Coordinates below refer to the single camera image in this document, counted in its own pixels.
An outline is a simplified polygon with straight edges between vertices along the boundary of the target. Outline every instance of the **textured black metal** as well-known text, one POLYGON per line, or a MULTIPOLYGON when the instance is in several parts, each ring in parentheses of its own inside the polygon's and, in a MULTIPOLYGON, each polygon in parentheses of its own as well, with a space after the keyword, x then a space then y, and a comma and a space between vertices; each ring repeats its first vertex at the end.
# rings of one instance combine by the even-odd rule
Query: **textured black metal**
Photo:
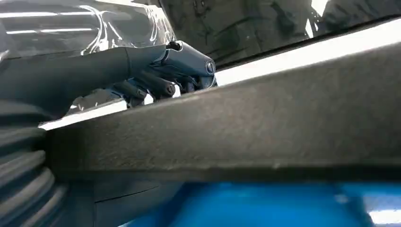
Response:
POLYGON ((72 179, 400 180, 400 57, 392 44, 56 129, 47 160, 72 179))

